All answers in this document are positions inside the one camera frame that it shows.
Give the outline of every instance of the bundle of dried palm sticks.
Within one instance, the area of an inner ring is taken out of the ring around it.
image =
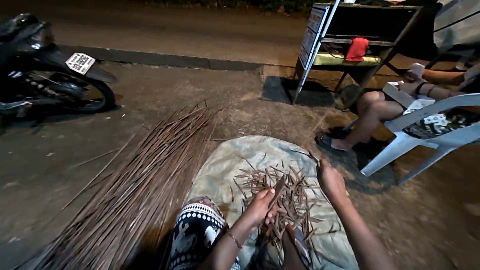
[[[322,197],[318,196],[315,190],[319,190],[318,185],[308,184],[305,175],[302,175],[302,170],[296,171],[294,168],[284,168],[282,161],[282,168],[277,166],[270,166],[263,170],[243,170],[241,175],[237,175],[235,184],[244,196],[244,205],[248,205],[258,191],[274,188],[276,190],[276,207],[277,216],[274,224],[263,225],[260,228],[262,237],[266,237],[267,242],[272,243],[277,249],[278,254],[281,255],[282,236],[285,232],[287,224],[290,224],[295,230],[300,228],[303,233],[303,241],[307,245],[309,251],[315,250],[312,236],[316,229],[313,228],[312,223],[323,222],[318,217],[311,216],[310,210],[314,206],[320,206],[319,202],[325,202]],[[316,195],[316,198],[308,198],[306,189],[311,189]]]
[[[153,248],[158,246],[204,162],[217,112],[177,113],[152,128],[44,251],[36,269],[120,269],[147,231]]]

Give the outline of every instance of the red bag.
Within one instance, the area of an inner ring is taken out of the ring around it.
[[[364,37],[352,38],[352,45],[348,49],[345,60],[347,61],[363,61],[363,57],[367,52],[368,39]]]

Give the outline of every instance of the signboard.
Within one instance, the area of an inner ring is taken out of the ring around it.
[[[307,27],[318,32],[325,11],[325,6],[314,6],[312,8],[312,13],[310,13],[310,19],[308,19]]]
[[[307,69],[307,65],[312,58],[314,53],[314,47],[320,35],[320,28],[325,21],[325,13],[328,12],[330,6],[323,5],[314,5],[312,7],[312,13],[310,13],[310,18],[308,20],[307,29],[305,30],[305,35],[303,36],[303,41],[300,47],[300,62],[304,69]]]

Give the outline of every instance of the person sitting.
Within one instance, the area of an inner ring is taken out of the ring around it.
[[[347,196],[342,175],[326,160],[317,167],[317,178],[347,233],[360,269],[395,270],[392,259],[378,237],[370,231]],[[187,202],[177,217],[168,258],[170,270],[240,269],[237,257],[242,245],[258,225],[275,223],[276,206],[269,209],[275,189],[256,194],[246,211],[229,227],[218,205],[208,197]],[[307,270],[297,251],[297,241],[287,228],[282,236],[284,270]]]
[[[416,72],[410,70],[408,76],[412,82],[399,82],[397,87],[411,96],[420,94],[434,100],[442,100],[466,93],[480,92],[479,75],[480,64],[466,72],[433,71],[422,68]],[[449,90],[438,85],[458,87],[455,90]],[[414,111],[405,109],[382,91],[367,92],[357,102],[359,119],[355,128],[345,139],[331,138],[322,132],[317,135],[315,141],[324,149],[341,154],[350,150],[357,143],[368,143],[371,134],[381,122],[393,120],[402,114]],[[478,107],[453,109],[436,114],[435,117],[427,117],[404,128],[403,131],[420,139],[433,138],[480,121],[478,112],[480,112]]]

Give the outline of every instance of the bracelet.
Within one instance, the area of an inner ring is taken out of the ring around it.
[[[233,237],[232,232],[231,232],[230,230],[228,230],[227,233],[228,233],[228,235],[230,236],[230,238],[232,238],[232,239],[235,241],[235,243],[237,244],[237,246],[239,247],[239,249],[241,249],[243,246],[240,245],[240,242],[239,242],[235,237]]]
[[[430,90],[428,90],[427,92],[427,97],[429,98],[430,97],[430,92],[436,87],[436,85],[433,85]]]
[[[417,88],[415,88],[415,95],[417,95],[417,96],[420,95],[420,88],[426,83],[427,82],[423,82],[423,83],[419,84],[419,86],[417,86]]]

